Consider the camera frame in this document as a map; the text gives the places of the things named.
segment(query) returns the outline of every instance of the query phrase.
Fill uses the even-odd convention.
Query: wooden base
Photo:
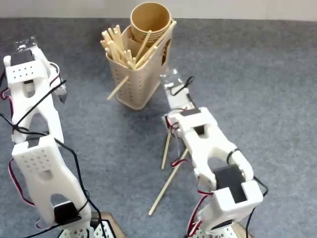
[[[244,229],[244,227],[242,225],[240,225],[239,223],[235,223],[232,226],[234,232],[236,233],[238,238],[246,238],[246,230]]]
[[[117,238],[125,238],[125,234],[123,233],[123,230],[120,228],[118,223],[114,220],[112,214],[110,212],[101,212],[101,217],[103,220],[109,220],[112,229],[115,233],[115,236]],[[98,218],[97,212],[92,212],[92,218]]]

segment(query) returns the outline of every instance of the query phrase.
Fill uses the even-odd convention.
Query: gray carpet
[[[113,213],[129,238],[180,238],[200,198],[189,165],[147,216],[171,172],[169,166],[160,169],[165,138],[160,116],[168,111],[163,89],[140,112],[106,100],[113,83],[100,32],[117,23],[127,26],[128,20],[0,19],[0,56],[10,42],[37,36],[68,80],[69,98],[56,107],[92,200]],[[250,225],[256,238],[316,236],[316,38],[317,23],[309,22],[180,19],[175,28],[170,65],[184,78],[196,77],[193,100],[209,108],[270,188]],[[9,114],[7,102],[0,103],[0,112]],[[36,232],[38,215],[8,176],[13,145],[4,121],[0,134],[0,237],[18,238]],[[75,172],[72,156],[62,154]],[[174,146],[169,161],[176,154]]]

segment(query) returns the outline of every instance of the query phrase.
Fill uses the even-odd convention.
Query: cable
[[[33,110],[34,108],[36,108],[48,95],[50,95],[52,92],[54,92],[57,88],[59,88],[61,85],[63,85],[64,83],[66,83],[66,80],[62,81],[61,83],[59,83],[57,86],[55,86],[54,88],[52,88],[47,94],[44,95],[44,97],[42,97],[36,104],[34,104],[33,107],[31,107],[30,110],[27,111],[26,114],[24,114],[23,117],[21,117],[21,119],[16,123],[16,126],[18,126],[21,121],[23,121]]]
[[[200,189],[198,189],[198,185],[200,183],[200,177],[198,176],[198,182],[197,182],[197,185],[196,185],[196,189],[197,189],[197,193],[200,193],[201,195],[213,195],[213,191],[211,192],[205,192],[205,191],[201,191]]]
[[[5,69],[3,70],[1,76],[0,76],[0,87],[2,85],[3,79],[5,78]]]
[[[172,91],[170,92],[170,94],[172,96],[176,96],[177,94],[179,94],[184,88],[187,88],[193,81],[194,81],[195,77],[194,76],[190,76],[186,82],[184,83],[184,86],[181,87],[180,89],[178,89],[175,93],[172,93]]]
[[[56,227],[59,227],[59,225],[51,226],[50,228],[48,228],[48,229],[46,229],[46,230],[44,230],[44,231],[41,231],[41,232],[35,233],[35,234],[30,235],[30,236],[28,236],[28,237],[23,237],[23,238],[37,237],[37,236],[39,236],[39,235],[41,235],[41,234],[44,234],[44,233],[46,233],[46,232],[49,232],[49,231],[55,229]]]
[[[202,202],[208,197],[208,195],[204,195],[200,201],[197,203],[195,209],[193,210],[192,215],[190,216],[188,225],[187,225],[187,232],[186,232],[186,236],[187,237],[192,237],[195,232],[198,230],[199,225],[202,223],[202,221],[198,221],[196,224],[194,224],[194,219],[197,213],[198,208],[200,207],[200,205],[202,204]]]
[[[230,164],[229,164],[229,160],[230,160],[232,154],[233,154],[234,152],[236,152],[236,151],[240,151],[240,150],[239,150],[238,148],[235,148],[235,149],[231,150],[231,151],[229,152],[229,154],[227,155],[226,162],[227,162],[228,165],[230,165]]]
[[[234,152],[236,152],[236,151],[240,151],[240,150],[239,150],[238,148],[235,148],[235,149],[233,149],[233,150],[228,154],[227,159],[226,159],[228,165],[229,165],[229,159],[231,158],[232,154],[233,154]],[[261,180],[259,180],[256,176],[253,176],[253,179],[254,179],[255,181],[257,181],[262,187],[265,188],[265,192],[263,193],[263,198],[264,198],[264,197],[268,194],[268,191],[269,191],[268,186],[266,186],[266,185],[265,185]],[[255,209],[256,209],[256,207],[253,208],[252,212],[249,214],[249,217],[248,217],[248,221],[247,221],[247,224],[246,224],[246,238],[249,238],[249,225],[250,225],[251,218],[252,218],[252,215],[253,215]]]
[[[7,91],[9,91],[9,88],[5,88],[5,89],[1,92],[1,99],[2,99],[2,100],[9,99],[10,112],[11,112],[11,118],[12,118],[12,117],[13,117],[13,101],[12,101],[12,97],[11,97],[11,96],[5,96],[5,95],[4,95]]]
[[[60,76],[60,70],[59,70],[59,66],[56,63],[50,62],[50,65],[52,65],[56,69],[56,72],[57,72],[57,75],[55,76],[55,78],[50,81],[50,86],[51,86],[52,83],[54,83],[54,81],[57,80],[58,77]]]
[[[22,188],[21,188],[21,186],[20,186],[18,180],[16,179],[16,177],[15,177],[15,175],[14,175],[14,172],[13,172],[13,169],[12,169],[12,166],[11,166],[11,163],[13,162],[13,160],[14,160],[14,159],[11,159],[10,162],[9,162],[9,164],[8,164],[8,170],[9,170],[10,177],[11,177],[11,179],[12,179],[12,181],[13,181],[13,183],[14,183],[16,189],[17,189],[18,192],[20,193],[20,196],[21,196],[22,200],[23,200],[26,204],[28,204],[28,205],[30,205],[30,206],[32,206],[32,207],[35,207],[34,203],[31,202],[30,200],[28,200],[27,198],[25,198],[24,195],[23,195],[23,190],[22,190]]]
[[[196,108],[196,104],[194,103],[193,99],[190,97],[189,93],[186,96],[188,100],[193,104],[194,108]]]
[[[21,127],[19,126],[19,124],[21,123],[21,121],[23,121],[30,113],[31,111],[37,107],[37,105],[39,105],[49,94],[51,94],[53,91],[55,91],[58,87],[60,87],[62,84],[64,84],[66,82],[66,80],[62,81],[60,84],[58,84],[56,87],[54,87],[53,89],[51,89],[44,97],[42,97],[19,121],[17,124],[13,124],[13,122],[11,120],[9,120],[4,114],[0,114],[0,117],[2,117],[12,128],[13,130],[17,130],[18,132],[22,133],[22,134],[27,134],[27,135],[42,135],[42,136],[47,136],[47,133],[43,133],[43,132],[30,132],[27,128],[25,127]],[[79,167],[79,162],[78,162],[78,157],[77,154],[75,153],[75,151],[73,149],[71,149],[70,147],[68,147],[67,145],[63,144],[62,142],[60,142],[59,140],[57,140],[56,138],[54,138],[55,142],[57,144],[59,144],[60,146],[62,146],[63,148],[65,148],[66,150],[68,150],[74,157],[75,160],[75,165],[76,165],[76,170],[77,170],[77,174],[78,174],[78,181],[80,184],[81,189],[83,190],[83,193],[85,195],[85,197],[87,198],[89,204],[95,209],[95,211],[98,213],[98,217],[99,217],[99,223],[100,226],[102,228],[102,232],[104,237],[106,237],[106,233],[105,233],[105,229],[104,229],[104,225],[102,222],[102,216],[101,216],[101,212],[98,209],[98,207],[92,202],[92,200],[89,198],[89,195],[87,194],[87,190],[84,187],[83,181],[82,181],[82,177],[81,177],[81,172],[80,172],[80,167]],[[58,225],[53,226],[41,233],[37,233],[34,235],[31,235],[29,237],[25,237],[25,238],[31,238],[31,237],[35,237],[38,236],[42,233],[48,232],[54,228],[58,227]]]
[[[254,180],[257,181],[262,187],[265,188],[265,192],[263,193],[263,198],[268,194],[269,192],[269,189],[268,189],[268,186],[266,186],[261,180],[259,180],[256,176],[253,176]],[[246,238],[249,238],[249,225],[250,225],[250,222],[251,222],[251,218],[252,218],[252,215],[254,213],[254,210],[256,209],[253,208],[252,212],[249,214],[249,217],[248,217],[248,221],[247,221],[247,224],[246,224]]]

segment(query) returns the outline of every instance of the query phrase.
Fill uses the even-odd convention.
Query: beige plastic container
[[[132,40],[132,37],[131,26],[128,26],[122,33],[122,38],[124,42],[128,43],[128,49],[131,50],[132,55],[136,55],[141,44]],[[114,62],[108,55],[106,55],[110,64],[115,86],[117,86],[126,76],[129,76],[128,81],[116,94],[119,102],[134,110],[140,110],[146,105],[160,84],[160,74],[167,69],[171,38],[172,31],[158,45],[157,50],[150,59],[137,70],[128,69],[127,67]]]
[[[143,42],[148,31],[151,30],[148,42],[154,43],[171,24],[171,14],[162,4],[145,2],[132,10],[130,22],[132,34],[137,42]]]

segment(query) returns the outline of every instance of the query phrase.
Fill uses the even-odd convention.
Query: black wire
[[[22,133],[22,134],[27,134],[27,135],[42,135],[42,136],[47,136],[47,133],[43,133],[43,132],[31,132],[29,131],[27,128],[25,127],[21,127],[19,126],[19,123],[21,123],[21,121],[23,121],[23,119],[25,119],[25,117],[27,117],[27,115],[29,115],[31,113],[31,111],[38,105],[40,104],[49,94],[51,94],[53,91],[55,91],[58,87],[60,87],[62,84],[64,84],[66,82],[66,80],[62,81],[60,84],[58,84],[56,87],[54,87],[53,89],[51,89],[44,97],[42,97],[20,120],[17,124],[13,124],[13,122],[11,120],[9,120],[4,114],[0,114],[0,117],[4,118],[4,120],[13,128],[13,130],[17,130],[18,132]],[[98,213],[98,217],[99,217],[99,223],[100,226],[102,228],[102,232],[104,237],[106,237],[106,233],[105,233],[105,229],[104,229],[104,225],[102,222],[102,216],[101,216],[101,212],[98,209],[98,207],[92,202],[92,200],[90,199],[89,193],[87,192],[87,190],[84,187],[83,184],[83,180],[81,177],[81,172],[80,172],[80,167],[79,167],[79,162],[78,162],[78,157],[77,154],[75,153],[75,151],[73,149],[71,149],[70,147],[68,147],[67,145],[65,145],[64,143],[62,143],[61,141],[57,140],[56,138],[54,138],[55,142],[57,144],[59,144],[61,147],[65,148],[66,150],[68,150],[74,157],[75,160],[75,165],[76,165],[76,170],[77,170],[77,175],[78,175],[78,181],[80,184],[81,189],[83,190],[83,193],[85,195],[85,197],[87,198],[87,201],[89,202],[89,204],[95,209],[95,211]],[[54,228],[56,228],[57,226],[53,226],[41,233],[37,233],[35,235],[32,235],[30,237],[27,238],[31,238],[34,236],[38,236],[40,234],[43,234],[45,232],[48,232]]]
[[[257,177],[253,176],[254,180],[257,181],[261,186],[263,186],[265,188],[265,192],[263,193],[263,198],[268,194],[268,186],[266,186],[261,180],[259,180]],[[247,225],[246,225],[246,238],[249,238],[249,225],[250,225],[250,222],[251,222],[251,218],[252,218],[252,215],[254,213],[254,210],[256,209],[253,208],[252,212],[249,214],[249,217],[248,217],[248,221],[247,221]]]
[[[90,198],[90,193],[87,190],[85,190],[85,192],[87,193],[88,197]],[[80,213],[87,206],[88,202],[89,202],[89,200],[87,199],[85,204],[77,212]]]
[[[194,108],[196,108],[196,104],[194,103],[194,101],[191,98],[191,96],[189,95],[189,93],[186,96],[187,96],[188,100],[193,104]]]
[[[232,156],[232,154],[236,151],[240,151],[238,148],[235,148],[233,149],[227,156],[227,164],[229,164],[229,159],[230,157]],[[261,180],[259,180],[256,176],[253,176],[253,179],[255,181],[257,181],[262,187],[265,188],[265,192],[263,193],[263,198],[268,194],[268,186],[266,186]],[[246,224],[246,238],[249,238],[249,225],[250,225],[250,222],[251,222],[251,218],[252,218],[252,215],[255,211],[256,207],[253,208],[252,212],[249,214],[249,217],[248,217],[248,221],[247,221],[247,224]]]
[[[46,133],[43,133],[43,132],[31,132],[31,131],[28,131],[28,129],[26,128],[23,128],[23,127],[17,127],[16,130],[22,134],[27,134],[27,135],[43,135],[43,136],[46,136],[48,134]],[[86,189],[84,187],[84,184],[83,184],[83,180],[82,180],[82,177],[81,177],[81,172],[80,172],[80,167],[79,167],[79,162],[78,162],[78,157],[77,157],[77,154],[75,153],[75,151],[73,149],[71,149],[70,147],[68,147],[67,145],[65,145],[64,143],[60,142],[59,140],[57,140],[56,138],[54,138],[55,142],[57,144],[59,144],[61,147],[65,148],[66,150],[68,150],[74,157],[74,160],[75,160],[75,165],[76,165],[76,170],[77,170],[77,175],[78,175],[78,181],[79,181],[79,184],[80,184],[80,187],[81,189],[83,190],[84,192],[84,195],[85,197],[87,198],[87,201],[89,202],[89,204],[95,209],[95,211],[98,213],[98,219],[99,219],[99,223],[101,225],[101,228],[102,228],[102,231],[103,231],[103,235],[104,237],[106,237],[106,233],[105,233],[105,229],[104,229],[104,225],[103,225],[103,222],[102,222],[102,217],[101,217],[101,212],[100,210],[98,209],[98,207],[92,202],[92,200],[89,198],[89,195],[86,193]]]
[[[183,86],[183,87],[181,87],[180,89],[178,89],[176,93],[172,93],[172,91],[171,91],[170,94],[171,94],[172,96],[175,96],[175,95],[179,94],[184,88],[187,88],[187,87],[194,81],[194,79],[195,79],[194,76],[190,76],[190,77],[186,80],[186,82],[184,83],[184,86]]]
[[[3,79],[5,78],[5,69],[3,70],[1,77],[0,77],[0,87],[2,85]]]
[[[52,88],[47,94],[45,94],[44,97],[42,97],[33,107],[31,107],[31,109],[26,114],[24,114],[23,117],[21,117],[21,119],[17,122],[16,125],[19,125],[21,121],[23,121],[23,119],[25,119],[34,110],[34,108],[36,108],[48,95],[50,95],[52,92],[54,92],[57,88],[59,88],[64,83],[66,83],[66,80],[62,81],[56,87]]]
[[[44,233],[46,233],[46,232],[49,232],[49,231],[51,231],[51,230],[53,230],[53,229],[55,229],[56,227],[59,227],[59,226],[60,226],[60,225],[51,226],[50,228],[48,228],[48,229],[46,229],[46,230],[44,230],[44,231],[41,231],[41,232],[35,233],[35,234],[30,235],[30,236],[28,236],[28,237],[23,237],[23,238],[37,237],[37,236],[39,236],[39,235],[41,235],[41,234],[44,234]]]

